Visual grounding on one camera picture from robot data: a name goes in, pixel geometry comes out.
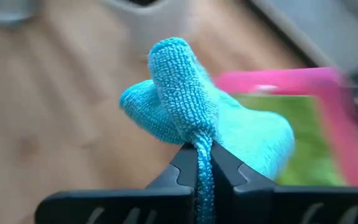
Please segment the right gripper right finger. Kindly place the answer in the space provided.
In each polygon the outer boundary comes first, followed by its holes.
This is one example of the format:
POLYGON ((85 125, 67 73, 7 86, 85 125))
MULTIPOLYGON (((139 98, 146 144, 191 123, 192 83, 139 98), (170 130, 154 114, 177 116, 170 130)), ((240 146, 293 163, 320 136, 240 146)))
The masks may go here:
POLYGON ((358 224, 358 187, 278 185, 218 143, 211 163, 216 223, 358 224))

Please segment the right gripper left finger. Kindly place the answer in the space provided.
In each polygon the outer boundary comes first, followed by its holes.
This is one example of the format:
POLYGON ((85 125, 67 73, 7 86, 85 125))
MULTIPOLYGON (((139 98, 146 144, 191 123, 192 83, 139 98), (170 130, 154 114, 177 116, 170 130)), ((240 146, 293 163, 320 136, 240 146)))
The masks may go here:
POLYGON ((196 223, 197 175, 197 150, 186 143, 146 188, 57 192, 39 203, 35 223, 196 223))

